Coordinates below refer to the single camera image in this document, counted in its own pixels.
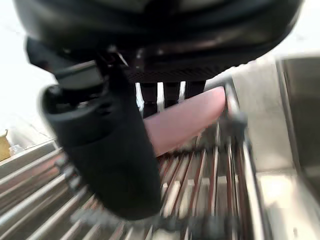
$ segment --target yellow object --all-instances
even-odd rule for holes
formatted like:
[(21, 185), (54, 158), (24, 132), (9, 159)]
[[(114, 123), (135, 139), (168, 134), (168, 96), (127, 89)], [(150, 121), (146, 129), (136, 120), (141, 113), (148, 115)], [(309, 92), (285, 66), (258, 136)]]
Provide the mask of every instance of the yellow object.
[(5, 134), (0, 136), (0, 161), (10, 157), (10, 144), (7, 140), (8, 130), (5, 130)]

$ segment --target pink object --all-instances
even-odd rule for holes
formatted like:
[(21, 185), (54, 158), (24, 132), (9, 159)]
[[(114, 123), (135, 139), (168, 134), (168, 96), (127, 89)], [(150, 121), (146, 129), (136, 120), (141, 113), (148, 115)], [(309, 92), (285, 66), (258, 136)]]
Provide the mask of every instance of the pink object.
[(156, 156), (190, 140), (211, 125), (225, 108), (223, 87), (217, 87), (144, 120)]

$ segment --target metal rack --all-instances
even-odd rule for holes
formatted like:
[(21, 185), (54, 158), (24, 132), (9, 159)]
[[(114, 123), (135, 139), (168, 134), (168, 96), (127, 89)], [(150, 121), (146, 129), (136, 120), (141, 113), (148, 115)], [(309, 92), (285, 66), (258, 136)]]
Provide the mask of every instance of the metal rack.
[(196, 145), (159, 160), (159, 215), (138, 222), (111, 215), (56, 149), (0, 176), (0, 240), (149, 240), (158, 230), (184, 240), (270, 239), (246, 123), (232, 82), (219, 85), (227, 98), (224, 118)]

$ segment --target stainless steel surface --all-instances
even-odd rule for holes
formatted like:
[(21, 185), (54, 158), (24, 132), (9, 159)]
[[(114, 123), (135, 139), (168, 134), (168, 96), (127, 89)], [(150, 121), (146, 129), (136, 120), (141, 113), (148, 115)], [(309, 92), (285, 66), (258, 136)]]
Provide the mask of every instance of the stainless steel surface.
[[(212, 80), (206, 88), (225, 86), (229, 113), (247, 114), (252, 148), (229, 136), (221, 122), (182, 148), (197, 145), (199, 152), (163, 157), (161, 214), (238, 216), (241, 231), (228, 228), (228, 239), (320, 239), (319, 66), (320, 57), (258, 60), (240, 67), (233, 79), (225, 74)], [(54, 166), (60, 157), (58, 150), (0, 164), (0, 240), (193, 238), (189, 228), (169, 233), (154, 225), (128, 229), (125, 221), (112, 228), (71, 222), (77, 209), (97, 210), (99, 203), (84, 190), (70, 192)]]
[(294, 167), (275, 61), (257, 60), (232, 73), (239, 106), (248, 117), (258, 172)]
[(274, 240), (320, 239), (320, 207), (294, 170), (258, 174)]
[(293, 157), (318, 195), (320, 194), (319, 65), (319, 56), (289, 58), (278, 63)]

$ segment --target black plastic housing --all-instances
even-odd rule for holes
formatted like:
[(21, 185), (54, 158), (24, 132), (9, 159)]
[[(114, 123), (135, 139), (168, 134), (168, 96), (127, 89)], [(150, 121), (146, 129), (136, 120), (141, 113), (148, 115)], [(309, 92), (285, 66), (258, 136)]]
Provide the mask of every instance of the black plastic housing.
[(158, 161), (134, 87), (119, 75), (101, 96), (78, 106), (69, 105), (57, 85), (48, 87), (41, 101), (44, 117), (79, 175), (106, 208), (129, 220), (161, 208)]

